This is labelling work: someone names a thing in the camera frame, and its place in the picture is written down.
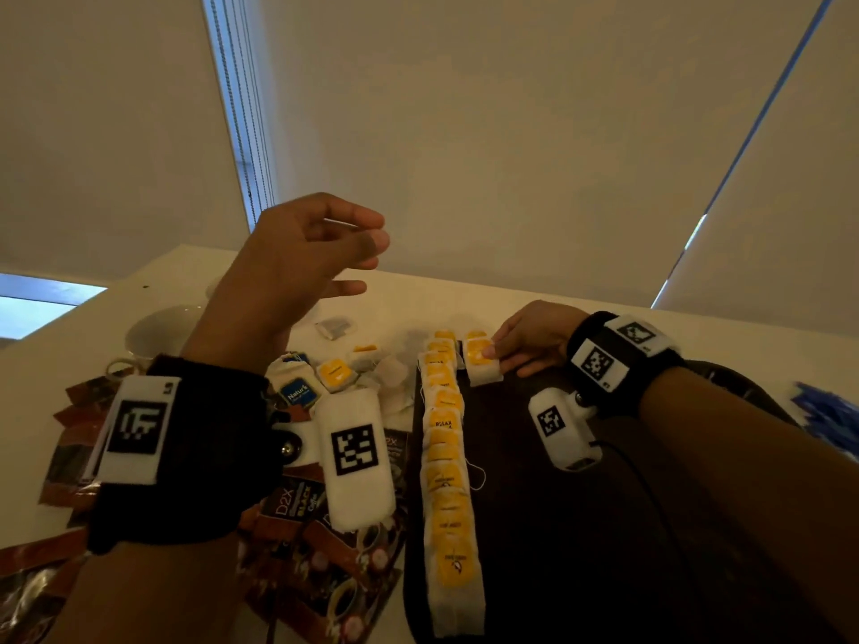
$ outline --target white cup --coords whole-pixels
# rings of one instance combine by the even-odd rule
[[[202,315],[199,305],[174,305],[141,318],[125,333],[125,349],[131,357],[111,361],[105,375],[119,379],[110,371],[116,364],[129,364],[135,373],[143,373],[158,355],[178,356]]]

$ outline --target wrist strap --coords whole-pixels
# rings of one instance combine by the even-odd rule
[[[677,347],[653,325],[597,312],[567,343],[567,370],[575,389],[599,415],[638,417],[644,392],[668,368],[686,367]]]
[[[281,476],[264,377],[167,356],[153,362],[148,376],[180,378],[156,482],[102,483],[90,520],[89,549],[96,554],[121,540],[181,544],[225,536]],[[122,389],[120,401],[128,401]]]

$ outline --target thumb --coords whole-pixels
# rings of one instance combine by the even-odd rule
[[[322,257],[321,268],[328,277],[333,278],[343,269],[357,266],[383,253],[391,244],[391,237],[384,230],[360,230],[316,244]]]
[[[511,356],[525,345],[525,331],[520,325],[516,325],[510,334],[499,339],[495,343],[495,359],[504,359]]]

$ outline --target cable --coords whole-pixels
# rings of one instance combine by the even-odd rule
[[[693,571],[692,563],[689,563],[689,559],[686,557],[686,553],[683,551],[683,547],[680,546],[680,540],[677,538],[677,533],[674,532],[671,527],[671,522],[668,521],[668,515],[665,513],[665,509],[662,508],[659,499],[656,498],[656,493],[654,493],[653,489],[650,487],[650,484],[647,483],[647,479],[644,478],[641,471],[636,467],[634,463],[632,463],[632,459],[621,450],[614,443],[609,443],[608,441],[591,441],[588,443],[592,446],[603,447],[607,450],[611,450],[615,454],[617,454],[621,459],[623,459],[624,463],[626,463],[627,467],[632,471],[632,474],[636,476],[639,484],[644,490],[645,495],[650,499],[650,503],[653,504],[653,508],[656,509],[656,514],[659,516],[659,521],[662,524],[662,528],[665,529],[668,534],[668,539],[671,541],[671,545],[674,550],[677,552],[677,557],[680,558],[680,566],[683,569],[683,573],[686,576],[686,580],[689,582],[689,585],[693,588],[693,593],[695,594],[695,600],[698,603],[698,608],[701,610],[701,617],[703,619],[703,628],[706,632],[707,639],[712,641],[712,628],[710,628],[710,611],[707,610],[707,602],[704,599],[703,591],[701,590],[701,585],[697,582],[697,576]]]

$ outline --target black wrist strap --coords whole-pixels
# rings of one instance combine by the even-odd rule
[[[566,369],[573,378],[575,389],[583,402],[596,406],[600,416],[638,417],[639,403],[653,380],[669,368],[686,367],[686,364],[674,349],[663,350],[654,356],[643,354],[617,332],[605,327],[605,324],[615,318],[617,314],[597,312],[582,322],[567,343]],[[602,353],[629,368],[626,377],[616,389],[605,390],[593,376],[585,374],[572,364],[571,360],[586,340]]]
[[[89,549],[96,554],[121,540],[180,544],[225,536],[281,476],[264,377],[167,356],[148,375],[181,378],[157,481],[102,483],[90,520]]]

